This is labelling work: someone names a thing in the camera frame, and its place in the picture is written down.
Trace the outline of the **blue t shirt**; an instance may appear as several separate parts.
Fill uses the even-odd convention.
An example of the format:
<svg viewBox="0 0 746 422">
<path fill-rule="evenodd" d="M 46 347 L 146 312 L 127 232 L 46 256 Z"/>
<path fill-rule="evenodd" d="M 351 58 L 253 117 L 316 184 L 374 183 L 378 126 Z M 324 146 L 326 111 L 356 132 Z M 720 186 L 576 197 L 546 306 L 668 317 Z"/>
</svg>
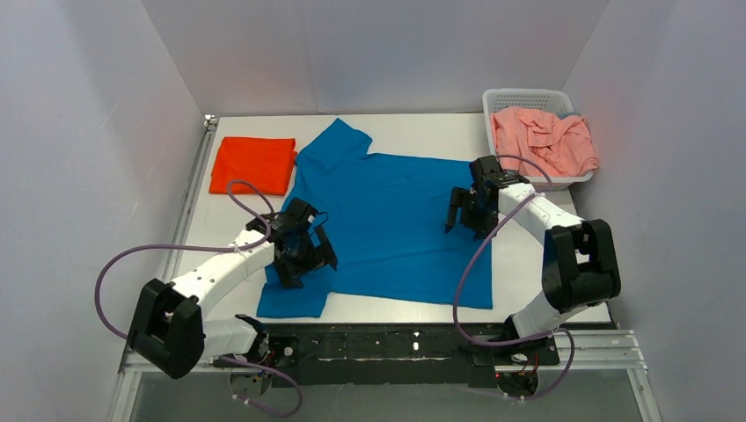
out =
<svg viewBox="0 0 746 422">
<path fill-rule="evenodd" d="M 453 187 L 471 182 L 465 162 L 369 151 L 371 138 L 335 120 L 296 160 L 291 196 L 328 214 L 324 224 L 338 268 L 303 276 L 283 288 L 266 270 L 260 317 L 319 317 L 331 293 L 450 304 L 480 246 L 470 229 L 444 223 Z M 464 284 L 459 304 L 493 305 L 492 252 L 487 246 Z"/>
</svg>

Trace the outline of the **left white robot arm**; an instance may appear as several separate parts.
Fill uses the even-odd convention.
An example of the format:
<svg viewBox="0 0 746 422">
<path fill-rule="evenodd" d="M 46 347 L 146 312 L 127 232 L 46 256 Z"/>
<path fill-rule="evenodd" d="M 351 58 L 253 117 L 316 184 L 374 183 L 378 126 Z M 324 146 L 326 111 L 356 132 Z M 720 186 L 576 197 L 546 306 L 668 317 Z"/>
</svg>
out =
<svg viewBox="0 0 746 422">
<path fill-rule="evenodd" d="M 319 212 L 293 198 L 281 212 L 258 215 L 234 241 L 200 266 L 169 281 L 154 279 L 141 290 L 127 335 L 128 346 L 172 379 L 201 360 L 239 358 L 264 364 L 271 356 L 269 332 L 255 318 L 237 314 L 208 321 L 206 315 L 239 284 L 268 267 L 284 288 L 338 259 Z"/>
</svg>

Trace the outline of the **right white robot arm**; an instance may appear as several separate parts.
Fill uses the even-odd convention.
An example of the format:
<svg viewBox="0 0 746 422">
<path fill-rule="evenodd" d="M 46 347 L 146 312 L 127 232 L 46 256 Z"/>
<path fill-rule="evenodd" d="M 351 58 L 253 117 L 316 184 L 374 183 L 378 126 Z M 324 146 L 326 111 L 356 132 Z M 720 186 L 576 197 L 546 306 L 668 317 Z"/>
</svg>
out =
<svg viewBox="0 0 746 422">
<path fill-rule="evenodd" d="M 610 225 L 585 220 L 555 205 L 520 174 L 501 167 L 501 156 L 483 156 L 469 164 L 472 186 L 454 187 L 445 229 L 457 223 L 471 229 L 480 246 L 461 276 L 452 303 L 457 331 L 470 343 L 510 347 L 549 338 L 570 317 L 617 297 L 621 279 Z M 541 291 L 509 316 L 502 338 L 488 341 L 466 333 L 458 304 L 467 276 L 485 248 L 508 223 L 517 222 L 543 247 Z"/>
</svg>

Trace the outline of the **folded orange t shirt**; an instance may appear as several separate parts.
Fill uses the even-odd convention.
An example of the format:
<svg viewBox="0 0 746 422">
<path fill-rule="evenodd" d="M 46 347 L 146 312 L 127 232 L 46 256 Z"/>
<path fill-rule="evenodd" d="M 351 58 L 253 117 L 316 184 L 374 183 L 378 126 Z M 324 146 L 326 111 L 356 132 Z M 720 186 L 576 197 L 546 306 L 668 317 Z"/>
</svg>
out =
<svg viewBox="0 0 746 422">
<path fill-rule="evenodd" d="M 232 180 L 248 182 L 264 195 L 283 196 L 296 161 L 295 138 L 224 137 L 208 192 L 227 194 Z"/>
</svg>

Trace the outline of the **pink t shirt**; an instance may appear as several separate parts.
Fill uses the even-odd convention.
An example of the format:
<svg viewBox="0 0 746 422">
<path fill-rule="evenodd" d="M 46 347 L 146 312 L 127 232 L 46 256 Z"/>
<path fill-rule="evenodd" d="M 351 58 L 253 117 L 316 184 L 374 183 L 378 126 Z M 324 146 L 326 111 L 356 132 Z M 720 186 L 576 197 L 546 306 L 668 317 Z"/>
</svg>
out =
<svg viewBox="0 0 746 422">
<path fill-rule="evenodd" d="M 489 118 L 501 167 L 531 177 L 574 178 L 599 167 L 585 119 L 508 107 Z"/>
</svg>

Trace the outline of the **white plastic basket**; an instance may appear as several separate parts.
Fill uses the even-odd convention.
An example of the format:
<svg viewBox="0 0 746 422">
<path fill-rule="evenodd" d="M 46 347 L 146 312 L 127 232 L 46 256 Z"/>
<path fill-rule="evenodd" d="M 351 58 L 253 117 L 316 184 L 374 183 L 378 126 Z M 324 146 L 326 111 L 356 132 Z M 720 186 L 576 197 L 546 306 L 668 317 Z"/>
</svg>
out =
<svg viewBox="0 0 746 422">
<path fill-rule="evenodd" d="M 491 89 L 485 91 L 482 96 L 483 111 L 485 117 L 485 125 L 487 132 L 487 145 L 490 153 L 496 156 L 497 154 L 494 146 L 494 138 L 491 134 L 489 118 L 492 113 L 497 113 L 502 109 L 508 107 L 521 107 L 529 109 L 538 109 L 549 113 L 554 113 L 561 118 L 568 117 L 570 115 L 578 115 L 571 104 L 569 96 L 562 91 L 547 90 L 547 89 L 517 89 L 517 88 L 502 88 L 502 89 Z M 586 182 L 592 178 L 594 171 L 589 171 L 585 175 L 574 178 L 559 177 L 552 179 L 554 189 L 564 189 L 572 184 Z M 544 175 L 542 177 L 531 177 L 524 176 L 531 183 L 541 186 L 546 189 L 547 183 Z"/>
</svg>

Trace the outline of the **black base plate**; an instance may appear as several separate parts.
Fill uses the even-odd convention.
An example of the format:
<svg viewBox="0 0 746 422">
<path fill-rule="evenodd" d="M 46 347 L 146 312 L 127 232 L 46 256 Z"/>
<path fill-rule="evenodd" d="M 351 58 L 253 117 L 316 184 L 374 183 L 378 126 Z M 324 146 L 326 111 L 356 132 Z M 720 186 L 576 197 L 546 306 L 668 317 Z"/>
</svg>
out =
<svg viewBox="0 0 746 422">
<path fill-rule="evenodd" d="M 529 386 L 538 370 L 560 364 L 554 341 L 484 347 L 453 324 L 268 324 L 260 364 L 302 386 L 353 383 L 496 386 L 499 373 L 522 372 Z"/>
</svg>

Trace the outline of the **aluminium frame rail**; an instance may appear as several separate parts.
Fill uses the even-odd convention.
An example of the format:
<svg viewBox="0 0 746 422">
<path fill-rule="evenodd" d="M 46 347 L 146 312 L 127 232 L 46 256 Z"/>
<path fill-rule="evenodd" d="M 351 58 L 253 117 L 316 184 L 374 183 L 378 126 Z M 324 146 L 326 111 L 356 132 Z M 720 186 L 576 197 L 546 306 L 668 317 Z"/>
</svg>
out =
<svg viewBox="0 0 746 422">
<path fill-rule="evenodd" d="M 338 116 L 351 127 L 372 136 L 371 151 L 406 156 L 426 156 L 430 149 L 399 143 L 413 140 L 422 130 L 433 137 L 431 156 L 448 159 L 474 158 L 487 153 L 488 140 L 477 113 L 349 114 Z M 195 172 L 178 241 L 208 243 L 226 239 L 230 227 L 248 220 L 227 200 L 209 199 L 208 167 L 211 168 L 219 139 L 228 135 L 282 135 L 293 129 L 300 144 L 333 121 L 331 116 L 223 117 L 212 119 L 198 153 L 199 178 Z M 450 312 L 444 305 L 426 305 L 363 296 L 333 295 L 318 323 L 309 318 L 287 320 L 274 328 L 304 331 L 301 346 L 311 352 L 323 347 L 311 340 L 333 340 L 342 352 L 372 352 L 374 339 L 385 340 L 393 352 L 409 346 L 425 352 L 445 352 L 448 340 L 454 350 L 458 341 L 450 335 Z M 647 379 L 647 364 L 632 330 L 611 325 L 570 324 L 574 336 L 574 361 L 562 385 L 538 404 L 507 403 L 501 398 L 495 371 L 517 370 L 510 366 L 471 367 L 455 354 L 445 359 L 318 360 L 300 356 L 292 375 L 302 384 L 304 406 L 292 418 L 272 418 L 249 410 L 229 393 L 229 379 L 237 388 L 258 392 L 248 379 L 249 368 L 212 367 L 202 361 L 195 373 L 180 381 L 169 380 L 145 360 L 127 352 L 109 417 L 110 421 L 661 421 Z"/>
</svg>

